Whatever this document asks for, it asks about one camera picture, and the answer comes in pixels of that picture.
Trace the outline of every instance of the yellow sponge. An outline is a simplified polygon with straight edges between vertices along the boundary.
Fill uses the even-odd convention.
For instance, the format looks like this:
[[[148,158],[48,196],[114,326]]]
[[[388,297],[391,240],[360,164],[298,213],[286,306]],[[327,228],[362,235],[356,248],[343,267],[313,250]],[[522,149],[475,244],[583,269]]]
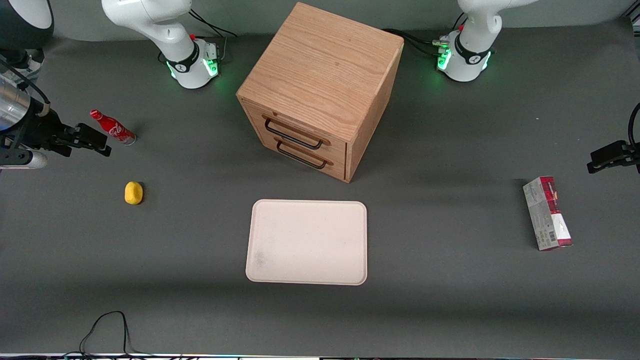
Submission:
[[[142,201],[142,185],[135,181],[129,181],[124,188],[124,201],[131,205],[138,205]]]

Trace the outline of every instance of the plastic tray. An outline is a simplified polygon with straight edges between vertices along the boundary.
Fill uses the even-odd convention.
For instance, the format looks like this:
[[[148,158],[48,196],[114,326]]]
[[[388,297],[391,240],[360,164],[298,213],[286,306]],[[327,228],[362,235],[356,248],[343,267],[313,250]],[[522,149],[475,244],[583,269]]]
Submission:
[[[367,279],[367,208],[357,201],[259,200],[246,276],[257,282],[360,285]]]

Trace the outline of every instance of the metal handle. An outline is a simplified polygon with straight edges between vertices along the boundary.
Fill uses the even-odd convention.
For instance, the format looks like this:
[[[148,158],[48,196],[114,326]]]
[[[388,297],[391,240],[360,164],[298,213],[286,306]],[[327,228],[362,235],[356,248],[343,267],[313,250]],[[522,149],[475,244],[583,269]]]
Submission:
[[[281,146],[281,145],[282,145],[282,142],[281,142],[281,141],[278,141],[278,145],[276,145],[276,149],[278,149],[278,152],[279,152],[280,154],[284,154],[284,155],[286,155],[286,156],[288,156],[288,157],[292,158],[293,160],[298,160],[298,161],[300,161],[301,163],[303,163],[303,164],[305,164],[305,165],[308,165],[308,166],[310,166],[310,167],[312,167],[312,168],[318,169],[318,170],[321,170],[321,169],[323,169],[323,168],[326,166],[326,163],[327,163],[327,161],[326,161],[326,160],[324,160],[324,161],[322,162],[322,165],[316,165],[316,164],[312,163],[311,161],[304,160],[303,158],[301,158],[301,157],[299,157],[299,156],[296,156],[296,155],[294,155],[294,154],[291,154],[291,153],[290,153],[290,152],[288,152],[288,151],[284,151],[284,150],[282,150],[282,149],[280,148],[280,146]]]
[[[320,146],[322,146],[322,140],[318,140],[318,144],[313,146],[313,145],[311,145],[309,143],[306,143],[304,141],[301,141],[301,140],[298,140],[296,138],[293,138],[293,137],[291,137],[291,136],[289,136],[289,135],[287,135],[287,134],[285,134],[285,133],[283,133],[281,131],[278,131],[276,129],[272,129],[272,128],[269,127],[269,124],[271,123],[271,119],[269,119],[268,117],[264,117],[264,118],[267,119],[267,121],[264,122],[264,127],[266,127],[267,130],[269,132],[271,132],[271,133],[274,133],[276,135],[280,135],[280,136],[282,136],[283,138],[287,139],[290,142],[294,142],[294,143],[296,143],[298,145],[302,145],[302,146],[304,146],[304,147],[306,147],[308,149],[311,149],[311,150],[318,150],[318,149],[320,149]]]

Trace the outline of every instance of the red and white box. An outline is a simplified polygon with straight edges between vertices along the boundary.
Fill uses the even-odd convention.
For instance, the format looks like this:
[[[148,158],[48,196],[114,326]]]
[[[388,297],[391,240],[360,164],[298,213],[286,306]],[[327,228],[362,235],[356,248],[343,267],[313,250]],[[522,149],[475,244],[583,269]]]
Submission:
[[[527,198],[538,250],[553,250],[573,245],[558,208],[558,192],[553,176],[541,176],[522,187]]]

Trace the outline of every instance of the red bottle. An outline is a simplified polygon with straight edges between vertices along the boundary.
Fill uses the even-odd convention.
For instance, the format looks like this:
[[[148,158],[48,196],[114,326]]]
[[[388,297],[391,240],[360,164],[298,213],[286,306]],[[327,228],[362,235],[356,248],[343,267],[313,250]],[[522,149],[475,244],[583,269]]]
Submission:
[[[129,146],[136,142],[136,135],[130,132],[119,121],[113,117],[105,116],[98,110],[92,110],[90,113],[92,118],[98,120],[98,123],[102,128],[109,133],[109,135],[116,138],[119,142]]]

